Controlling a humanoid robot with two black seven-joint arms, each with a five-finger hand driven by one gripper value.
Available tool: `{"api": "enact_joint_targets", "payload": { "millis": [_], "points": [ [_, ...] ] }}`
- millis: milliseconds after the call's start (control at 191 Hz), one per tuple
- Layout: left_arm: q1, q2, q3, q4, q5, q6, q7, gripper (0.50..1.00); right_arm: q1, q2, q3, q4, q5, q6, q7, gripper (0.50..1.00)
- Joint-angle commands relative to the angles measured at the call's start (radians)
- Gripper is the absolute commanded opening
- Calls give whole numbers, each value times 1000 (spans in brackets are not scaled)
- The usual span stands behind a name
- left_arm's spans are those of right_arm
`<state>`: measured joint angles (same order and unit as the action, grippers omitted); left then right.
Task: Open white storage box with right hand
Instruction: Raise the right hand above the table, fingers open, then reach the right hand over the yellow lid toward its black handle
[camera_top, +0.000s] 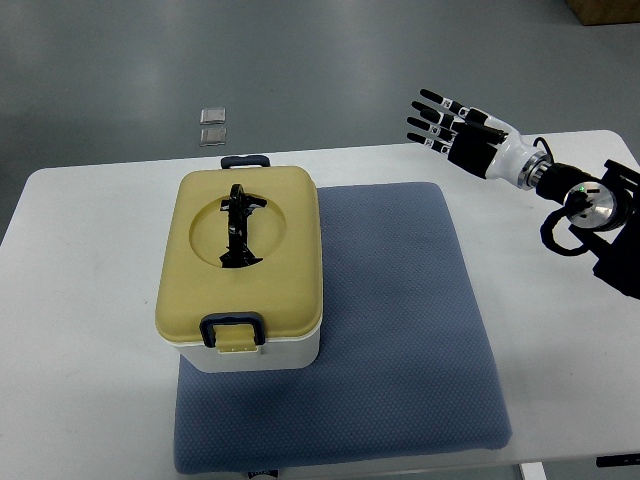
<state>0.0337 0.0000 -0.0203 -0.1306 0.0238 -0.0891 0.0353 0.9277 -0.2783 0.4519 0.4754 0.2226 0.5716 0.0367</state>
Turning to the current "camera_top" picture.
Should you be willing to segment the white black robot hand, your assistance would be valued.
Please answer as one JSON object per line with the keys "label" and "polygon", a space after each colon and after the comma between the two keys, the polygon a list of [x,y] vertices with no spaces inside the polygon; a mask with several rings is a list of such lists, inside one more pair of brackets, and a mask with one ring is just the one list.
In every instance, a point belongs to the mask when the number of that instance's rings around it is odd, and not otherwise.
{"label": "white black robot hand", "polygon": [[462,131],[455,136],[453,131],[440,126],[452,125],[458,120],[456,116],[412,101],[411,107],[419,113],[419,118],[408,117],[407,123],[421,133],[409,132],[408,140],[438,153],[448,153],[451,163],[482,179],[525,178],[533,162],[533,147],[524,142],[513,126],[431,90],[421,89],[420,95],[452,113],[465,113]]}

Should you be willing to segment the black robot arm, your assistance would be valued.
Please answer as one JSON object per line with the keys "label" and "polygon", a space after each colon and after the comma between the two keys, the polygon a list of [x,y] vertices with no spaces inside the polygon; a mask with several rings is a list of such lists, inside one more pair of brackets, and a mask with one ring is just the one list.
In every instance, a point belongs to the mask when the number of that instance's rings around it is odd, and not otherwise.
{"label": "black robot arm", "polygon": [[412,102],[407,137],[484,180],[505,180],[558,204],[540,227],[550,251],[597,261],[594,276],[620,293],[639,296],[639,174],[616,161],[597,178],[555,160],[543,137],[526,142],[507,122],[428,89]]}

